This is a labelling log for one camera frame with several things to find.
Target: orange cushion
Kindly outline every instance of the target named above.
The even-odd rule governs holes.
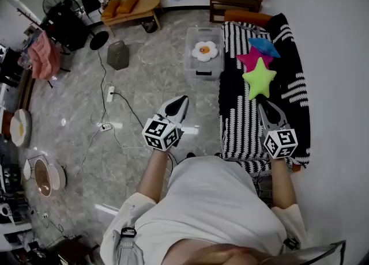
[[[126,14],[131,13],[135,5],[139,0],[122,0],[121,4],[116,10],[117,14]]]
[[[121,0],[111,0],[108,4],[108,6],[105,8],[103,14],[101,17],[105,18],[112,18],[115,15],[115,11],[119,4],[121,3]]]

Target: buckle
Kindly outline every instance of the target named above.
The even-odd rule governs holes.
[[[131,227],[125,227],[121,230],[121,237],[128,237],[128,238],[134,238],[136,236],[137,232],[134,228]]]

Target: power strip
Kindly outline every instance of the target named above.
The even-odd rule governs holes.
[[[105,131],[111,130],[111,128],[112,128],[112,126],[110,124],[103,124],[100,127],[100,131],[105,132]]]
[[[110,86],[108,90],[108,96],[106,97],[106,102],[112,102],[113,101],[113,93],[114,93],[114,86]]]

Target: round cushion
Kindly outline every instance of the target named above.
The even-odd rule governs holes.
[[[10,135],[13,143],[18,147],[27,147],[31,139],[31,132],[31,114],[24,109],[18,109],[10,122]]]

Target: marble floor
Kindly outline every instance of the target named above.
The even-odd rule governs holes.
[[[159,17],[162,29],[148,34],[137,22],[113,27],[110,37],[99,53],[107,70],[103,88],[113,83],[115,91],[127,98],[144,124],[163,101],[181,94],[190,99],[184,126],[195,127],[197,134],[183,136],[172,154],[177,161],[188,152],[198,156],[214,155],[219,143],[219,82],[189,81],[183,72],[183,55],[188,27],[219,27],[209,23],[207,10],[171,11]],[[106,64],[109,44],[123,40],[130,50],[129,67],[115,71]],[[98,132],[103,103],[100,83],[104,70],[97,51],[85,47],[63,59],[63,68],[52,80],[36,80],[29,110],[32,114],[32,138],[29,148],[20,151],[19,164],[25,159],[44,154],[52,164],[65,166],[67,186],[59,195],[45,198],[35,181],[24,182],[29,204],[35,213],[32,225],[44,245],[62,235],[49,220],[63,227],[63,234],[83,234],[93,245],[100,244],[111,218],[95,209],[95,204],[120,207],[134,193],[150,151],[146,148],[123,149],[113,131]],[[106,104],[110,122],[116,127],[116,138],[123,147],[145,146],[141,126],[119,96]],[[86,159],[80,168],[86,150]]]

